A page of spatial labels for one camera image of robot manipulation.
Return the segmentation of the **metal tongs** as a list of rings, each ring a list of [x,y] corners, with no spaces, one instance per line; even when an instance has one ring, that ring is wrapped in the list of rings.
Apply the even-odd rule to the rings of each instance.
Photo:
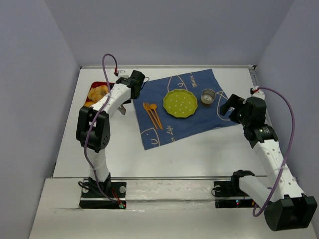
[[[119,112],[122,114],[122,115],[125,115],[126,114],[126,109],[123,105],[120,105],[119,108],[118,108]]]

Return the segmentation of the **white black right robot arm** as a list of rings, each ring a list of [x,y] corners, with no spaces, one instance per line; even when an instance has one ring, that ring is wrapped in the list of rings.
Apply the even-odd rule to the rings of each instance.
[[[254,92],[246,99],[232,94],[220,107],[220,114],[226,115],[230,108],[230,120],[243,126],[244,136],[259,157],[272,187],[264,186],[251,171],[238,170],[220,185],[216,197],[247,195],[260,207],[272,231],[307,228],[318,204],[294,179],[274,129],[265,123],[264,93]]]

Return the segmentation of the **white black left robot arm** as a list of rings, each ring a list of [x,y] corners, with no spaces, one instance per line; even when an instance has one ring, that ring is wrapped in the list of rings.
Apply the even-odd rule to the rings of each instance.
[[[90,165],[89,187],[107,194],[111,188],[111,174],[106,164],[105,149],[110,141],[110,117],[128,100],[137,99],[145,75],[133,70],[127,78],[119,77],[111,89],[101,90],[93,105],[79,110],[76,139]]]

